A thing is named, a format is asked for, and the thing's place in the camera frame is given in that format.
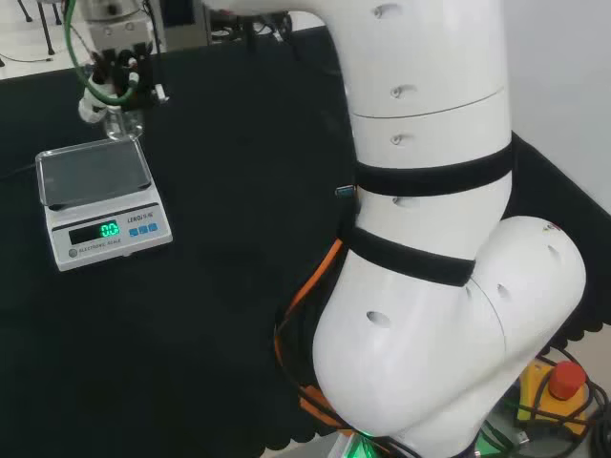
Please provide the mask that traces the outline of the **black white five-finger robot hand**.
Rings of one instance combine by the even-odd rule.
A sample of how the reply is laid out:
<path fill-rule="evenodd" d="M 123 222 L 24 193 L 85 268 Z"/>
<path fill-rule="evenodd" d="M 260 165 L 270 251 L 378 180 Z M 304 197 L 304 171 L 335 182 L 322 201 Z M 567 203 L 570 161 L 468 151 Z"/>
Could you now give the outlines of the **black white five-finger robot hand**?
<path fill-rule="evenodd" d="M 82 74 L 88 78 L 78 112 L 89 124 L 102 121 L 138 123 L 146 110 L 170 99 L 158 46 L 137 43 L 120 52 L 93 52 L 94 64 Z"/>

